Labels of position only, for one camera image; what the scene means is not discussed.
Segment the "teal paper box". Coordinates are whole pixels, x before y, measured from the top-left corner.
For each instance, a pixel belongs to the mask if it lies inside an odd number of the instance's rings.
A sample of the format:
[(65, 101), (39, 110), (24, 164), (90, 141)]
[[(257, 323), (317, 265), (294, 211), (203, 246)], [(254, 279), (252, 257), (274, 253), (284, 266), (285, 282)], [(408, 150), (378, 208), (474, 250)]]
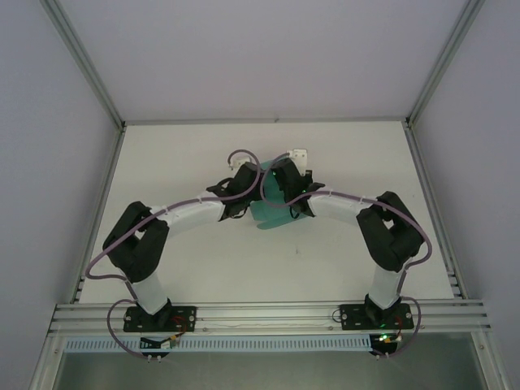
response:
[[(263, 193), (265, 198), (275, 204), (284, 204), (284, 192), (275, 179), (273, 171), (269, 171), (264, 180)], [(263, 200), (254, 201), (249, 207), (253, 220), (260, 230), (269, 230), (291, 223), (293, 217), (288, 207), (275, 208), (267, 205)]]

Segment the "grey metal panel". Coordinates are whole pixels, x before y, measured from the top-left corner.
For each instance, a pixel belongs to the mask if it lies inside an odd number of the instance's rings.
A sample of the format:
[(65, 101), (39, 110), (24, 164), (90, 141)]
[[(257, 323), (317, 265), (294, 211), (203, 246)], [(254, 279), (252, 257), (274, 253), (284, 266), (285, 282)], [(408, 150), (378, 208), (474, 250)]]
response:
[(123, 354), (68, 353), (53, 390), (488, 390), (461, 369), (365, 353), (179, 353), (147, 363)]

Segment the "aluminium table edge rail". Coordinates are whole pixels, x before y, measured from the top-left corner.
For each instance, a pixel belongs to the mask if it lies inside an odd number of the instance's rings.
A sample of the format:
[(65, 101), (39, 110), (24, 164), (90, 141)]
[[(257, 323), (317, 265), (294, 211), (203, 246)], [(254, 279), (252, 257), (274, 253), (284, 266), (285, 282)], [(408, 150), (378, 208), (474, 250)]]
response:
[(103, 171), (102, 182), (99, 193), (97, 195), (93, 216), (88, 225), (87, 236), (85, 238), (84, 244), (80, 248), (80, 256), (77, 265), (74, 268), (73, 279), (71, 282), (71, 287), (67, 294), (66, 303), (74, 304), (77, 300), (77, 294), (80, 289), (80, 285), (84, 280), (84, 272), (87, 267), (90, 256), (93, 253), (95, 242), (98, 236), (98, 231), (101, 225), (102, 216), (106, 207), (106, 200), (108, 198), (111, 183), (113, 181), (113, 176), (115, 173), (115, 169), (117, 167), (117, 163), (119, 161), (119, 155), (121, 149), (123, 147), (124, 138), (125, 138), (126, 126), (123, 125), (121, 130), (116, 132), (115, 143), (113, 144), (110, 153), (108, 163)]
[(358, 116), (358, 117), (273, 117), (273, 118), (222, 118), (222, 119), (149, 119), (127, 120), (124, 127), (196, 125), (196, 124), (293, 124), (293, 123), (354, 123), (354, 122), (407, 122), (405, 116)]
[(427, 166), (423, 159), (419, 148), (417, 137), (414, 134), (411, 126), (404, 121), (402, 123), (405, 139), (409, 146), (412, 160), (415, 165), (415, 170), (418, 174), (418, 179), (421, 184), (422, 193), (425, 197), (427, 209), (430, 215), (431, 223), (435, 232), (435, 241), (439, 246), (440, 254), (442, 255), (444, 265), (450, 284), (455, 288), (453, 295), (459, 299), (467, 299), (468, 292), (462, 278), (460, 267), (458, 266), (457, 257), (454, 253), (453, 245), (450, 240), (448, 231), (446, 230), (444, 220), (441, 216), (438, 202), (427, 172)]

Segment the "aluminium mounting rail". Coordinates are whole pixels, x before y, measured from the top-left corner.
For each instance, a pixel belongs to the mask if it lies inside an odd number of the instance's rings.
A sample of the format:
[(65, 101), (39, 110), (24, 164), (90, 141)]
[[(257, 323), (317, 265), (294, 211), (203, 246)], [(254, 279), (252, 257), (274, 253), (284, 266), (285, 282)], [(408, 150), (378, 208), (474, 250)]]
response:
[[(197, 303), (195, 336), (340, 334), (338, 301)], [(421, 300), (419, 329), (430, 333), (489, 332), (490, 318), (479, 300)], [(107, 304), (57, 305), (49, 336), (106, 336)]]

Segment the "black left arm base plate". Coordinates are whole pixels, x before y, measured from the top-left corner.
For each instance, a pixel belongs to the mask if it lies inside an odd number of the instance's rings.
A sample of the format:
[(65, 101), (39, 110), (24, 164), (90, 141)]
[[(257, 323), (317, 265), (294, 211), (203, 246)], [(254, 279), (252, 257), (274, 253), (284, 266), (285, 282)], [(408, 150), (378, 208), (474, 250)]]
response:
[(156, 314), (148, 314), (140, 306), (129, 307), (123, 317), (125, 332), (194, 332), (196, 306), (164, 306)]

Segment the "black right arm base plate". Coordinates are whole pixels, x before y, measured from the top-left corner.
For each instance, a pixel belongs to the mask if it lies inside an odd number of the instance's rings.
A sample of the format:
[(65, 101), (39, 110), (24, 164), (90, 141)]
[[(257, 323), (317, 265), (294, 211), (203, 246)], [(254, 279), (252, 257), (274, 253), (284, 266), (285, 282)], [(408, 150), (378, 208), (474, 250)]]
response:
[(392, 307), (381, 310), (365, 304), (343, 304), (339, 306), (340, 322), (344, 331), (353, 330), (411, 330), (414, 319), (410, 305), (397, 302)]

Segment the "aluminium frame post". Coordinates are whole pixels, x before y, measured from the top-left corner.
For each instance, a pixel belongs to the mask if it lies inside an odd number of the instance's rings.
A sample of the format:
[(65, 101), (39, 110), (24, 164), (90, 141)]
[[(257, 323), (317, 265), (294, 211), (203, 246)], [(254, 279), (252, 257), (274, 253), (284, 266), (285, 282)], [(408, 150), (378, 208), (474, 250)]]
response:
[(414, 128), (426, 110), (485, 2), (486, 0), (465, 0), (412, 109), (406, 116), (406, 123), (410, 129)]
[(110, 121), (119, 132), (124, 132), (125, 122), (60, 0), (38, 1)]

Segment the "aluminium frame leg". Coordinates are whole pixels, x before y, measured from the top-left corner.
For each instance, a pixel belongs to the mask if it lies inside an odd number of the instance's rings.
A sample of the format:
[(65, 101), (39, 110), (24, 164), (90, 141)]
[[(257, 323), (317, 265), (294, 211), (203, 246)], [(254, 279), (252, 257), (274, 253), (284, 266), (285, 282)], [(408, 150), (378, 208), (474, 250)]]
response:
[(66, 336), (45, 338), (28, 390), (53, 390), (66, 343)]
[(471, 336), (487, 389), (513, 390), (493, 334), (479, 331), (472, 332)]

